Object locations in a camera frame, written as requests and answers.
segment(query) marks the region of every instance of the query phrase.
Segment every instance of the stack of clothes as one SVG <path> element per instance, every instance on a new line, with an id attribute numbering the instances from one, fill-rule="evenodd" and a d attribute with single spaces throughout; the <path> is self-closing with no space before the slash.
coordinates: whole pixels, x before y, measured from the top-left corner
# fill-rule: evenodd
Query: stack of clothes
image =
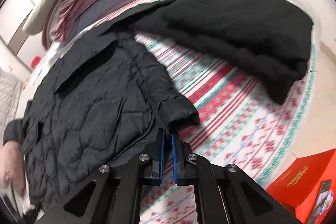
<path id="1" fill-rule="evenodd" d="M 31 203 L 47 211 L 100 165 L 141 153 L 158 128 L 199 125 L 138 32 L 225 59 L 283 104 L 307 72 L 312 25 L 286 0 L 42 0 L 24 30 L 71 48 L 5 131 L 25 155 Z"/>

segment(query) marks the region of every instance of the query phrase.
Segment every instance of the patterned bedsheet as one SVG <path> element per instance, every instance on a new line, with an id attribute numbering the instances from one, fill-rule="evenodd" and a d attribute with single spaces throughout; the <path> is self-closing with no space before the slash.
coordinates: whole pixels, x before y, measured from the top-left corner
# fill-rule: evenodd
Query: patterned bedsheet
<path id="1" fill-rule="evenodd" d="M 258 79 L 224 60 L 170 39 L 142 34 L 136 39 L 166 66 L 176 88 L 199 111 L 201 126 L 180 132 L 180 138 L 211 163 L 235 163 L 265 185 L 285 157 L 306 112 L 314 82 L 316 46 L 311 52 L 311 72 L 294 84 L 280 106 L 269 99 Z M 193 187 L 175 186 L 171 165 L 162 186 L 143 200 L 140 223 L 197 223 Z"/>
<path id="2" fill-rule="evenodd" d="M 15 118 L 21 90 L 21 81 L 0 68 L 0 148 L 5 128 Z M 8 188 L 0 188 L 0 198 L 9 192 Z"/>

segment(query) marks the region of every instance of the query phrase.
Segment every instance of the quilted fabric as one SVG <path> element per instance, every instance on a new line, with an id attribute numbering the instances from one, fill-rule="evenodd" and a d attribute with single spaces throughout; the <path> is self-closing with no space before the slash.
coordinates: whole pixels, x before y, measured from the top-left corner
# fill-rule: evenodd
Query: quilted fabric
<path id="1" fill-rule="evenodd" d="M 4 143 L 23 141 L 30 200 L 44 211 L 101 164 L 139 154 L 158 128 L 199 123 L 193 104 L 133 34 L 105 30 L 76 41 L 51 67 L 23 120 L 6 128 Z"/>
<path id="2" fill-rule="evenodd" d="M 152 1 L 156 0 L 134 1 L 91 27 L 112 20 L 137 4 Z M 274 178 L 290 152 L 310 105 L 315 79 L 319 21 L 303 0 L 288 1 L 312 16 L 314 27 L 309 72 L 295 82 L 283 106 L 270 100 L 260 81 L 226 60 L 190 50 L 164 37 L 141 33 L 136 36 L 166 66 L 177 90 L 199 111 L 201 126 L 180 132 L 181 139 L 213 164 L 239 165 L 263 187 Z M 165 170 L 164 183 L 142 201 L 140 223 L 197 223 L 193 187 L 174 185 L 171 165 Z"/>

